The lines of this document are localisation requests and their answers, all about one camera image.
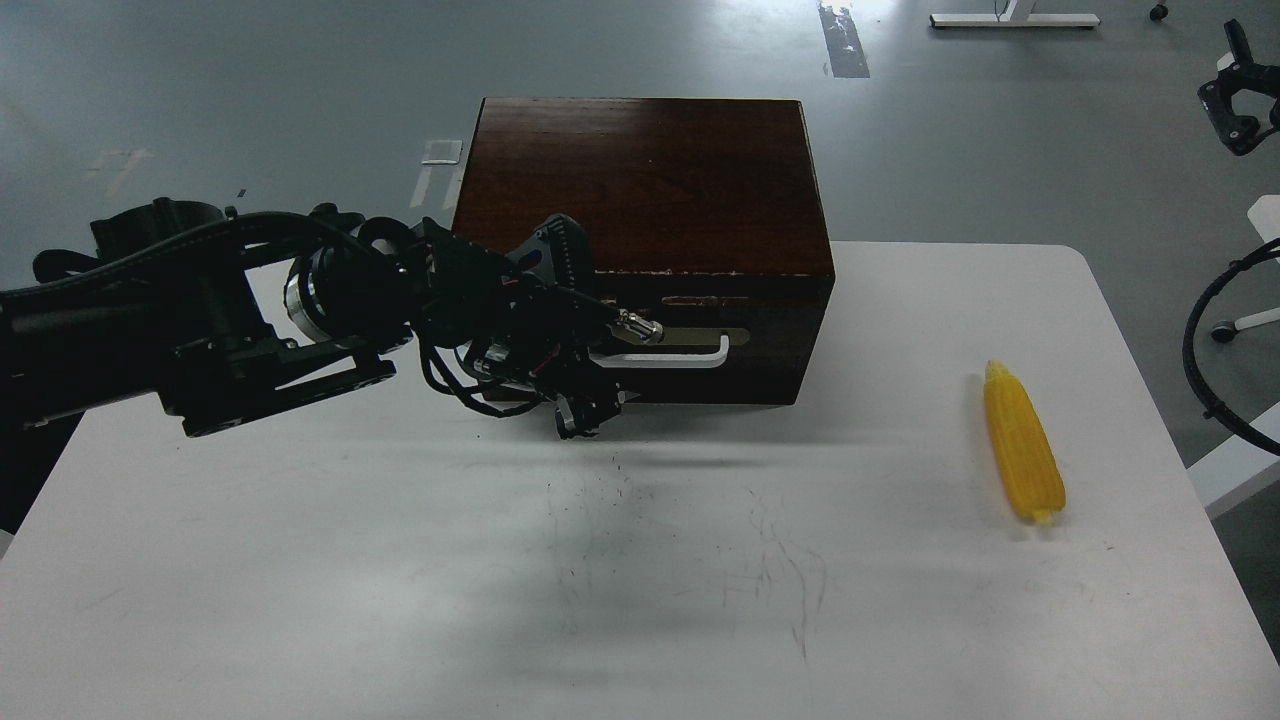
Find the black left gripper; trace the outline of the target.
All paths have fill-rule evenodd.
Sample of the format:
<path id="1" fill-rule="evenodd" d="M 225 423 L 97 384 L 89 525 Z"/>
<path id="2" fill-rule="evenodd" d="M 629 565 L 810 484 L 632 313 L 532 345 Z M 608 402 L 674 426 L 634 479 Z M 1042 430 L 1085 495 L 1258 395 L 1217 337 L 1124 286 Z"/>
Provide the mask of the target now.
<path id="1" fill-rule="evenodd" d="M 399 265 L 425 380 L 492 418 L 554 404 L 561 439 L 594 437 L 622 411 L 618 383 L 589 355 L 608 329 L 643 345 L 666 337 L 598 297 L 591 241 L 562 213 L 508 255 L 426 218 L 401 231 Z"/>

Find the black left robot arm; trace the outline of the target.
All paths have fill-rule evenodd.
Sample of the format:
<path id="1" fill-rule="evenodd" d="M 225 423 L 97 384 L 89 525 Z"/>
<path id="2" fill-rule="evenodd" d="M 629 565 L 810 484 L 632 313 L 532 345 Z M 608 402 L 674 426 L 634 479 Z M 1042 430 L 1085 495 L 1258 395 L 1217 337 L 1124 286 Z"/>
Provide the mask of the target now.
<path id="1" fill-rule="evenodd" d="M 390 379 L 389 354 L 415 342 L 438 393 L 499 419 L 552 404 L 559 437 L 590 437 L 623 404 L 600 347 L 666 333 L 598 297 L 590 241 L 564 214 L 508 254 L 332 202 L 156 199 L 91 231 L 93 256 L 42 251 L 35 284 L 3 292 L 8 534 L 91 409 L 154 395 L 188 437 L 210 436 Z"/>

